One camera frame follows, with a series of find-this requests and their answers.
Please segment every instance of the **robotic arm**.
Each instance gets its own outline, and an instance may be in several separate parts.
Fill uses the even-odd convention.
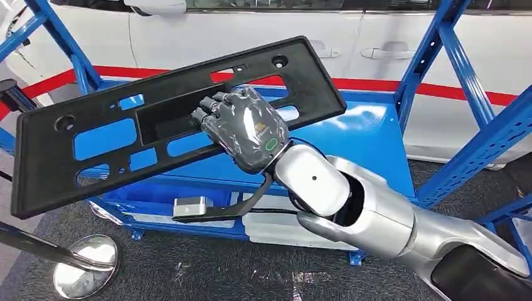
[[[200,105],[193,116],[202,130],[241,169],[265,175],[252,199],[275,179],[302,210],[297,220],[305,229],[402,262],[444,300],[532,295],[526,260],[500,237],[473,221],[411,204],[386,179],[353,162],[294,144],[286,123],[254,89],[217,93]],[[240,213],[253,206],[247,203]]]

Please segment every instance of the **car door handle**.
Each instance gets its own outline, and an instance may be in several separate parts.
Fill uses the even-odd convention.
[[[339,50],[327,46],[323,41],[310,40],[310,42],[319,58],[335,58],[342,54]]]
[[[360,51],[360,54],[365,58],[371,58],[372,60],[382,60],[389,58],[392,60],[406,60],[414,56],[415,51],[413,50],[404,50],[404,51],[390,51],[382,50],[380,48],[365,48]]]

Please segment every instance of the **red stripe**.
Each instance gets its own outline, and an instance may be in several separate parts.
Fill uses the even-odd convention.
[[[34,83],[31,86],[27,86],[26,88],[22,89],[22,91],[24,91],[28,98],[35,98],[39,95],[48,93],[52,90],[60,88],[69,83],[73,83],[75,81],[76,75],[74,74],[74,70],[70,69],[63,73],[59,73],[53,77],[47,78],[42,82]]]
[[[96,71],[103,76],[108,77],[129,77],[129,78],[146,78],[158,75],[169,70],[166,69],[151,69],[151,68],[130,68],[130,67],[114,67],[114,66],[95,66]],[[212,78],[215,82],[223,82],[228,80],[233,75],[231,73],[215,73]],[[51,78],[35,83],[23,89],[24,93],[29,97],[37,97],[44,93],[48,93],[54,89],[64,86],[75,81],[74,71],[68,70],[57,74]],[[352,79],[352,78],[333,78],[332,82],[338,89],[347,90],[362,90],[362,91],[384,91],[394,92],[399,85],[398,81],[394,80],[367,80],[367,79]],[[279,77],[268,77],[259,80],[254,80],[251,83],[256,85],[284,85],[282,79]],[[448,87],[442,85],[433,85],[430,83],[422,83],[417,91],[417,94],[435,96],[456,100],[466,100],[466,96],[461,88]],[[489,101],[493,105],[509,105],[516,95],[486,92]],[[0,120],[9,113],[7,107],[0,103]]]

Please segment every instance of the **car window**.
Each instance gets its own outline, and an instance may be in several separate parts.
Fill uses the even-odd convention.
[[[341,9],[344,0],[186,0],[188,9]]]
[[[124,0],[50,0],[55,5],[76,6],[78,8],[92,8],[103,11],[132,12],[131,7],[124,4]]]
[[[531,11],[532,0],[471,0],[469,9]]]
[[[434,11],[441,0],[186,0],[187,9]],[[532,0],[471,0],[468,9],[532,10]]]

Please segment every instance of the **mounting hole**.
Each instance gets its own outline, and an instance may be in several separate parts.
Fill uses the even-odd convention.
[[[58,130],[59,132],[66,132],[68,130],[72,130],[74,127],[74,122],[76,121],[76,118],[72,115],[66,115],[63,117],[59,117],[55,121],[55,130]]]
[[[288,58],[286,58],[284,55],[276,55],[274,58],[272,58],[272,64],[274,64],[274,66],[277,68],[283,68],[288,65]]]

